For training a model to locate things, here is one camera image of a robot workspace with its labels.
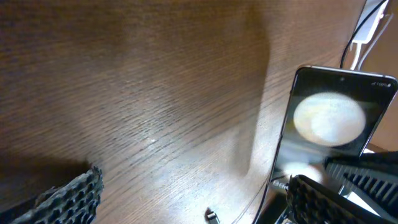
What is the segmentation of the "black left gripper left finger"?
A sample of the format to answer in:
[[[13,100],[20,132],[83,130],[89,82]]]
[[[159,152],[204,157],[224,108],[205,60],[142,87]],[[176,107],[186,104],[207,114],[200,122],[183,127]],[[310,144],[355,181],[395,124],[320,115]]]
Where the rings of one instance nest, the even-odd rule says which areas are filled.
[[[12,224],[92,223],[101,203],[102,170],[94,166],[68,184],[53,187],[11,209]]]

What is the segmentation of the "black Galaxy flip phone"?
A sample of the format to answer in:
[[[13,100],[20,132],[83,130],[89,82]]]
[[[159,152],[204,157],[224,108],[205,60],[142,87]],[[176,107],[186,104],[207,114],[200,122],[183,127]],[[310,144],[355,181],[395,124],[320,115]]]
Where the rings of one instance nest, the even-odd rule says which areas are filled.
[[[334,191],[325,161],[360,156],[397,93],[389,75],[302,65],[295,72],[272,179],[307,177]]]

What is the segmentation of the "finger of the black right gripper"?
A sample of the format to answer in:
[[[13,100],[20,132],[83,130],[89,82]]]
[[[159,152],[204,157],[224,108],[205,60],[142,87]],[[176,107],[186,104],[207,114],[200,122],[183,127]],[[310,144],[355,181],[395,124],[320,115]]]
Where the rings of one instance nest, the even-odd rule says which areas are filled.
[[[325,171],[386,220],[397,219],[397,152],[329,157]]]

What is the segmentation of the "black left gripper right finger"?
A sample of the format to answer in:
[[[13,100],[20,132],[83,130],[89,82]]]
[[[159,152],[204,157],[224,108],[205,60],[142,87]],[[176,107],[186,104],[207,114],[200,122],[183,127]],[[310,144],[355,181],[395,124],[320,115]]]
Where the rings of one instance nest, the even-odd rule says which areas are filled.
[[[397,219],[373,214],[304,175],[289,179],[287,202],[297,223],[397,223]]]

